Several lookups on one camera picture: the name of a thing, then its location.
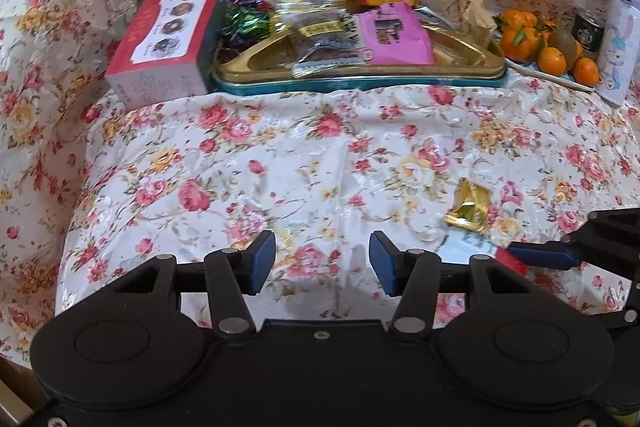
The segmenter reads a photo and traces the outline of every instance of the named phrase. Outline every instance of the floral backdrop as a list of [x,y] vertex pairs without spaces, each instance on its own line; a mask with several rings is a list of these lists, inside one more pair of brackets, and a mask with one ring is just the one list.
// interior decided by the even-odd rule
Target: floral backdrop
[[[199,260],[270,227],[258,319],[386,320],[368,234],[435,248],[460,176],[493,189],[502,244],[638,204],[637,85],[616,111],[516,75],[513,92],[213,94],[125,114],[103,74],[141,1],[0,0],[0,355],[15,362],[54,311],[159,252]],[[487,1],[555,16],[575,0]],[[529,276],[587,311],[619,309],[628,289],[587,266]],[[207,322],[196,296],[185,306]],[[438,320],[461,311],[442,296]]]

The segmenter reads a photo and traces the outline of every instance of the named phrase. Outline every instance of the fruit plate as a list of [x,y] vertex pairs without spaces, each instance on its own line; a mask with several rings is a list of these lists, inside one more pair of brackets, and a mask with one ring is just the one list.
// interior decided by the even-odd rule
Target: fruit plate
[[578,91],[584,92],[593,92],[593,87],[583,86],[582,84],[578,84],[574,81],[568,74],[564,74],[563,76],[555,76],[554,74],[543,73],[538,69],[538,65],[534,62],[525,66],[524,64],[519,64],[514,62],[510,58],[504,59],[505,63],[508,67],[516,70],[518,73],[526,74],[527,76],[536,76],[538,78],[544,78],[545,80],[549,80],[551,82],[555,82],[556,84],[560,84],[561,86],[568,87],[569,89],[575,89]]

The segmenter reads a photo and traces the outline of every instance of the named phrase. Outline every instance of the white and red package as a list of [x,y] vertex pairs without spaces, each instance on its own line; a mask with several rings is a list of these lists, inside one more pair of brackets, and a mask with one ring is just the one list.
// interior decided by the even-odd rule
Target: white and red package
[[144,0],[107,67],[128,110],[212,91],[226,0]]

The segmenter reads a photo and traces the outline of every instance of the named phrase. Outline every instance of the red box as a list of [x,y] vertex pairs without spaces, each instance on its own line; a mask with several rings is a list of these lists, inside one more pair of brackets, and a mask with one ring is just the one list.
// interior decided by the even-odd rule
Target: red box
[[127,109],[214,90],[225,7],[226,0],[144,0],[106,71]]

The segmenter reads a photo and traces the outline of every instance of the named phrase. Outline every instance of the pink wrapper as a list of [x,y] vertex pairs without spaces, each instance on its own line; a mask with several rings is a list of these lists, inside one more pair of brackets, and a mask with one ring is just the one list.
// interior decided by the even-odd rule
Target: pink wrapper
[[409,3],[383,4],[355,17],[368,64],[434,63],[429,34]]

